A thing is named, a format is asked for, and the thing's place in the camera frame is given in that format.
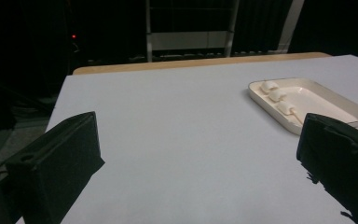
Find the white table surface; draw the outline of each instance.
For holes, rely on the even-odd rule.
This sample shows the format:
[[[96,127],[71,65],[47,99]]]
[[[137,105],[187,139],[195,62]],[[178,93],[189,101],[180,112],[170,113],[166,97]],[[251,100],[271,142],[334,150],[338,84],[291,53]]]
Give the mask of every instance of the white table surface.
[[[69,76],[48,129],[95,111],[106,164],[62,223],[353,223],[248,84],[307,77],[358,103],[358,58]]]

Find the white tray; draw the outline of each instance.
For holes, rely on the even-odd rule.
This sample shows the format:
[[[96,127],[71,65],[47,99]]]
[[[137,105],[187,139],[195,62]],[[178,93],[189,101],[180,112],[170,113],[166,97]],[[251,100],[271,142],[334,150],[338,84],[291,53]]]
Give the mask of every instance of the white tray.
[[[304,121],[307,113],[339,119],[353,127],[358,126],[358,104],[306,78],[261,80],[249,84],[250,96],[288,131],[301,134],[302,124],[294,115],[284,115],[276,102],[261,90],[264,81],[278,84],[286,93],[284,101],[296,107],[296,114]]]

